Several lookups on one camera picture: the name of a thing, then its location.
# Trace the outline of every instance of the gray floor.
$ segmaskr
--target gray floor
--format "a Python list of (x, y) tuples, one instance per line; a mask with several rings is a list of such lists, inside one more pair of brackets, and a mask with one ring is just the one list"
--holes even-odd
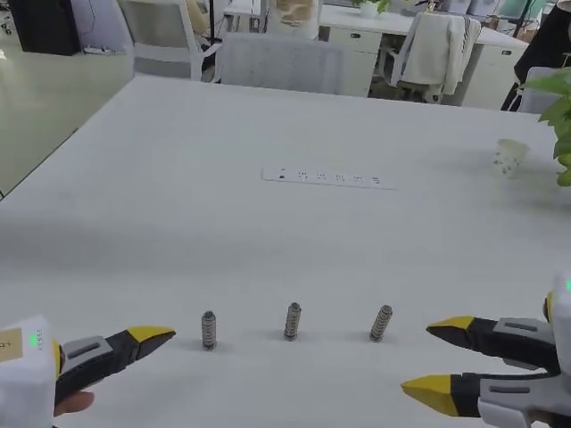
[[(122, 55), (24, 53), (0, 33), (0, 193), (8, 194), (127, 82)], [(375, 83), (371, 97), (393, 99)]]

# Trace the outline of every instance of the white drawer unit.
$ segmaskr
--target white drawer unit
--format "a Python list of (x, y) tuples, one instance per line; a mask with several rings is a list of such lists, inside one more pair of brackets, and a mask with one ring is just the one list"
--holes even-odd
[(478, 45), (472, 53), (463, 82), (448, 103), (499, 110), (516, 82), (514, 66), (524, 51), (524, 47)]
[(328, 42), (345, 51), (343, 95), (367, 96), (375, 71), (381, 33), (331, 27)]
[(381, 45), (381, 33), (331, 28), (329, 32), (329, 43), (351, 51), (377, 54), (378, 48)]
[(375, 70), (377, 55), (367, 52), (347, 52), (343, 68), (343, 95), (367, 96)]

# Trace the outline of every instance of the white cup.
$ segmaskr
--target white cup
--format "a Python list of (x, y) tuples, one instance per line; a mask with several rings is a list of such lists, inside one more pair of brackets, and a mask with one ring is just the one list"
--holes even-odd
[(512, 177), (517, 167), (524, 161), (529, 150), (527, 144), (516, 140), (507, 138), (498, 140), (496, 155), (493, 158), (493, 169), (496, 175), (505, 178)]

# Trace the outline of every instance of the metal spring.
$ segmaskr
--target metal spring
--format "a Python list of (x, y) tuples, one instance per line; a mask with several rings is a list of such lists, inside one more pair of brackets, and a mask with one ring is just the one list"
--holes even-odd
[(211, 310), (203, 315), (203, 346), (206, 350), (216, 347), (216, 316)]
[(380, 342), (383, 340), (386, 327), (389, 325), (392, 316), (393, 308), (388, 305), (384, 305), (381, 310), (378, 311), (377, 319), (375, 319), (373, 328), (371, 328), (371, 341)]
[(292, 303), (287, 309), (287, 319), (285, 320), (284, 337), (288, 341), (294, 341), (297, 338), (297, 327), (300, 324), (302, 316), (302, 307), (299, 303)]

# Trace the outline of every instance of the socket outlet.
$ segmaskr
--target socket outlet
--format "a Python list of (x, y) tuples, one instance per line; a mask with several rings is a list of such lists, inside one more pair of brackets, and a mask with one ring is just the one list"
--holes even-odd
[(364, 189), (396, 190), (379, 176), (344, 174), (339, 172), (311, 172), (305, 169), (263, 169), (261, 178), (265, 181), (304, 183), (308, 185), (338, 185)]

